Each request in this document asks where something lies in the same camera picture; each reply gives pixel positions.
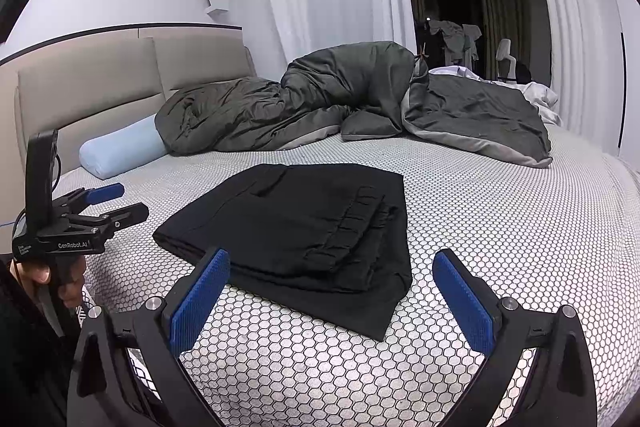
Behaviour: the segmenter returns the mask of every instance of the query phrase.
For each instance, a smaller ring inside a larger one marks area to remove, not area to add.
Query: mattress
[[[227,177],[260,163],[354,162],[404,175],[414,284],[385,341],[227,286],[182,363],[228,425],[432,426],[482,362],[470,350],[431,277],[451,248],[498,296],[580,315],[593,363],[599,424],[609,426],[640,385],[640,185],[622,162],[548,126],[548,169],[503,163],[411,137],[280,152],[164,156],[108,181],[68,172],[57,194],[122,182],[120,200],[92,214],[145,202],[148,221],[123,230],[88,259],[87,286],[112,311],[164,295],[191,266],[151,234]],[[524,352],[493,425],[508,417],[533,350]]]

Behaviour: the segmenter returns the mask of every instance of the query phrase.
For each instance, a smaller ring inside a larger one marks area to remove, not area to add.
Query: dark gray comforter
[[[430,75],[394,42],[361,42],[297,58],[281,82],[245,77],[177,91],[156,115],[175,155],[288,149],[341,132],[423,139],[530,167],[551,162],[546,128],[519,90]]]
[[[292,148],[340,130],[345,140],[395,136],[414,61],[394,42],[319,50],[294,60],[281,82],[246,77],[181,89],[156,128],[177,155]]]

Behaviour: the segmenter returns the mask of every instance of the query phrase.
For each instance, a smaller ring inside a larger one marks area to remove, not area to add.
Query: upholstered headboard panel
[[[14,66],[17,75],[15,124],[23,165],[34,133],[60,131],[58,154],[67,172],[80,165],[82,143],[154,114],[175,90],[255,74],[240,28],[129,30],[52,43],[55,53],[43,46],[0,66]]]

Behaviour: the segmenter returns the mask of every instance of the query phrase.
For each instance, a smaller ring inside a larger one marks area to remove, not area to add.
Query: folded black pants
[[[154,239],[192,264],[223,248],[232,285],[379,341],[412,283],[402,176],[362,165],[255,166]]]

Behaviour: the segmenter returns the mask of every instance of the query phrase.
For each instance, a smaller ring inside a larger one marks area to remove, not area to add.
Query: headboard cushion
[[[145,99],[151,100],[142,105],[134,103]],[[64,171],[80,165],[78,150],[85,140],[145,118],[162,103],[152,39],[82,46],[18,70],[16,106],[20,109],[22,139],[26,144],[36,132],[60,129],[58,143]],[[117,108],[122,121],[112,118],[115,113],[108,113],[112,108]]]
[[[254,74],[241,39],[219,35],[155,36],[154,44],[167,98],[183,87]]]

